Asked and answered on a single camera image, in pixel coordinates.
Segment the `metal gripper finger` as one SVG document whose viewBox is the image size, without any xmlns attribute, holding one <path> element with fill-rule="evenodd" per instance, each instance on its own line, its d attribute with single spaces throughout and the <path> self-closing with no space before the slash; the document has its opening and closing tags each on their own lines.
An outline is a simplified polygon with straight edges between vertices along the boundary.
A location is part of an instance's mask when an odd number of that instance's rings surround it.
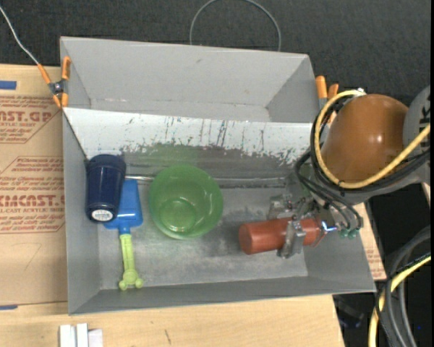
<svg viewBox="0 0 434 347">
<path fill-rule="evenodd" d="M 283 246 L 277 250 L 277 256 L 282 259 L 300 254 L 304 246 L 307 233 L 303 229 L 300 220 L 291 220 L 286 228 L 285 241 Z"/>
<path fill-rule="evenodd" d="M 297 215 L 294 209 L 294 201 L 290 194 L 281 194 L 270 198 L 270 206 L 267 214 L 268 220 L 278 218 L 292 218 Z"/>
</svg>

